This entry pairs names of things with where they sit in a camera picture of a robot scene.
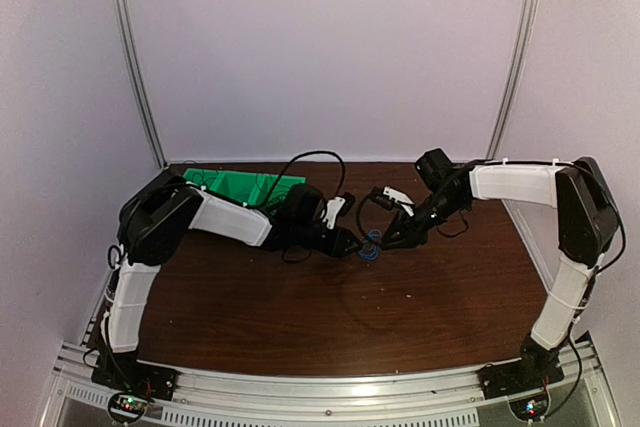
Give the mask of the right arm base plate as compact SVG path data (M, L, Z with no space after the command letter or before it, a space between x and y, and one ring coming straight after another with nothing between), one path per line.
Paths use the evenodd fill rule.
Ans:
M484 398L494 399L542 389L546 382L556 383L565 378L559 365L551 364L541 372L529 371L522 359L503 364L486 364L477 372Z

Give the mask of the right aluminium frame post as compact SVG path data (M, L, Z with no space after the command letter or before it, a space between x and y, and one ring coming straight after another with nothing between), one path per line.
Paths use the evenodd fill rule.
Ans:
M499 149L506 135L509 118L515 104L519 84L525 68L539 2L540 0L521 1L518 25L513 42L511 58L508 64L507 76L499 103L498 113L485 154L485 157L489 159L495 158L499 153Z

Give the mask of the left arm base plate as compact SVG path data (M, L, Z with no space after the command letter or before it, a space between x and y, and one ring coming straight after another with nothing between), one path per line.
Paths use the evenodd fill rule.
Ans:
M109 361L93 369L91 381L145 399L171 401L177 377L178 372L167 367L143 363L122 367Z

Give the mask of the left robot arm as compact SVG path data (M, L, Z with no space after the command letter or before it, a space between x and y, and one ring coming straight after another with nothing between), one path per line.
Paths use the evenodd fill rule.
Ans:
M343 259L362 242L339 219L353 198L330 198L299 182L272 187L248 201L171 180L140 191L121 210L117 241L108 249L112 273L100 324L98 370L123 391L150 377L139 360L140 330L151 290L162 268L186 242L245 247L288 254L295 248Z

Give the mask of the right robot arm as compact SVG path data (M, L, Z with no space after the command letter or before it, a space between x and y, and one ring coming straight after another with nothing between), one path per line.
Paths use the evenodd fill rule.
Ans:
M391 187L372 191L376 203L396 210L382 237L384 249L414 248L430 230L471 208L474 201L508 200L546 205L557 213L559 267L551 291L521 346L512 377L519 387L535 387L551 371L557 351L569 339L585 309L603 258L624 228L598 162L478 159L454 163L441 149L414 164L431 194L420 203Z

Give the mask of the green plastic bin right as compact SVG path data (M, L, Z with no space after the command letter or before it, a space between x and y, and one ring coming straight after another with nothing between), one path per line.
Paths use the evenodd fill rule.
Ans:
M266 208L283 201L289 190L298 184L305 184L307 179L300 176L277 174L256 174L252 190L249 194L248 205Z

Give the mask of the green plastic bin left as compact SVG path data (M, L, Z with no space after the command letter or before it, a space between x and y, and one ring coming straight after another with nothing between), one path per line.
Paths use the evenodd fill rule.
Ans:
M202 168L187 168L183 173L183 177L200 188L212 192L214 184L220 175L219 170L209 170Z

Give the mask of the green plastic bin middle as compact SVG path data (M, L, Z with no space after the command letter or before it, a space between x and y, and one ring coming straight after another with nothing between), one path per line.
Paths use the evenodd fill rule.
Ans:
M263 180L257 173L223 170L209 185L209 189L223 197L248 205L263 200Z

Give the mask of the aluminium front rail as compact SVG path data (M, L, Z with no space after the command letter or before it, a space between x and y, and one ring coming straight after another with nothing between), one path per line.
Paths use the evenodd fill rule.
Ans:
M521 409L550 399L545 426L621 423L593 343L560 355L564 378L541 391L488 398L479 366L423 373L287 377L178 370L169 400L155 399L136 426L529 426Z

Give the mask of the green plastic bin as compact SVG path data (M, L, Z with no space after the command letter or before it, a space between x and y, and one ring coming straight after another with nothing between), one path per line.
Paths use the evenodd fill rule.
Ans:
M219 170L209 170L202 168L187 168L183 173L183 177L200 188L212 192L214 184L220 175Z
M249 194L248 205L266 208L283 201L289 190L298 184L305 184L307 179L300 176L277 174L256 174L252 190Z
M263 200L263 180L257 173L223 170L209 185L209 189L223 197L248 205Z

